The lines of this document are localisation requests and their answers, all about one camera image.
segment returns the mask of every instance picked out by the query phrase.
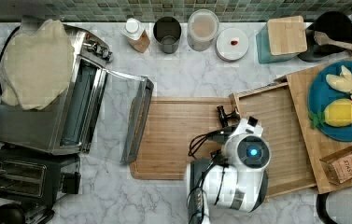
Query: white lid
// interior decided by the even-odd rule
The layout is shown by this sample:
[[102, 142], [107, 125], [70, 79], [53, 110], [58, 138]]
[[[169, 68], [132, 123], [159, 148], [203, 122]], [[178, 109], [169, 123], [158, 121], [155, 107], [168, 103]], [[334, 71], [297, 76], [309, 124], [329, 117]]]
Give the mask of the white lid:
[[139, 39], [143, 32], [143, 24], [134, 18], [127, 20], [125, 26], [123, 27], [123, 34], [133, 40]]
[[216, 43], [216, 52], [222, 60], [229, 62], [236, 61], [242, 58], [247, 51], [248, 37], [243, 31], [236, 28], [229, 28], [219, 34]]
[[208, 41], [216, 37], [219, 28], [219, 20], [216, 14], [207, 9], [200, 9], [192, 13], [188, 19], [188, 32], [193, 39]]

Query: wooden drawer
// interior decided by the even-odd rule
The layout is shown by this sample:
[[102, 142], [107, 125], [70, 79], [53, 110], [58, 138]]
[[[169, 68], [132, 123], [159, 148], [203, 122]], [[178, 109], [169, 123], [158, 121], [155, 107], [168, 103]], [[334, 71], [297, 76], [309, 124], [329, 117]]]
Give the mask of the wooden drawer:
[[267, 168], [268, 195], [314, 187], [316, 180], [288, 83], [234, 93], [230, 97], [243, 118], [252, 116], [263, 127], [262, 137], [272, 151]]
[[[344, 61], [352, 61], [352, 57], [344, 59]], [[276, 80], [278, 82], [288, 83], [289, 85], [292, 101], [295, 104], [295, 110], [298, 115], [298, 121], [301, 126], [303, 139], [315, 174], [319, 193], [331, 192], [352, 186], [352, 179], [341, 185], [330, 183], [323, 166], [323, 161], [340, 158], [352, 153], [352, 142], [340, 142], [329, 138], [319, 129], [311, 129], [311, 120], [308, 117], [307, 95], [310, 86], [318, 73], [328, 65], [329, 63], [326, 63], [308, 68], [285, 75]]]

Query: plate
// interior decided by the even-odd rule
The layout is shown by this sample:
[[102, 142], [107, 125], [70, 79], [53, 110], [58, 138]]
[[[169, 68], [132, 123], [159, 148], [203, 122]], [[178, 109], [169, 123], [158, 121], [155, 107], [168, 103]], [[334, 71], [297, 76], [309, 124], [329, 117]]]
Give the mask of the plate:
[[[324, 109], [335, 100], [346, 98], [350, 99], [350, 94], [336, 91], [330, 87], [326, 81], [327, 74], [339, 76], [341, 74], [341, 66], [344, 65], [352, 73], [352, 62], [338, 62], [333, 63], [324, 68], [313, 81], [312, 86], [307, 98], [307, 107], [309, 111], [314, 113], [324, 111]], [[342, 142], [352, 142], [352, 124], [345, 127], [331, 127], [330, 125], [323, 124], [317, 126], [328, 137]]]

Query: spatula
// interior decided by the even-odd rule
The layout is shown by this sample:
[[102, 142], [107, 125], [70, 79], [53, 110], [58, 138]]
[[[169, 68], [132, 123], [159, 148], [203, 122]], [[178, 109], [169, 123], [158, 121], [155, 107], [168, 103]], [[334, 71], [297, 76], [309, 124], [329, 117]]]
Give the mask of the spatula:
[[315, 31], [315, 40], [320, 46], [321, 45], [334, 45], [334, 46], [337, 46], [340, 48], [352, 50], [352, 44], [332, 40], [325, 33], [322, 33], [319, 31]]

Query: cup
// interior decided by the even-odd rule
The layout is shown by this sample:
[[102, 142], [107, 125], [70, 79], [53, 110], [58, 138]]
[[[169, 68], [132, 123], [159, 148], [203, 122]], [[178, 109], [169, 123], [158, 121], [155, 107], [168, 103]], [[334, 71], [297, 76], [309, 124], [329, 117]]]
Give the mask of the cup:
[[207, 9], [192, 13], [188, 19], [188, 45], [196, 51], [207, 50], [214, 41], [219, 28], [216, 14]]
[[153, 26], [153, 35], [164, 53], [175, 53], [181, 37], [181, 25], [173, 17], [160, 18]]
[[332, 45], [320, 46], [315, 40], [315, 31], [323, 32], [336, 41], [352, 42], [351, 20], [342, 12], [326, 12], [318, 17], [305, 31], [307, 51], [299, 54], [298, 57], [309, 63], [317, 62], [330, 54], [345, 50]]

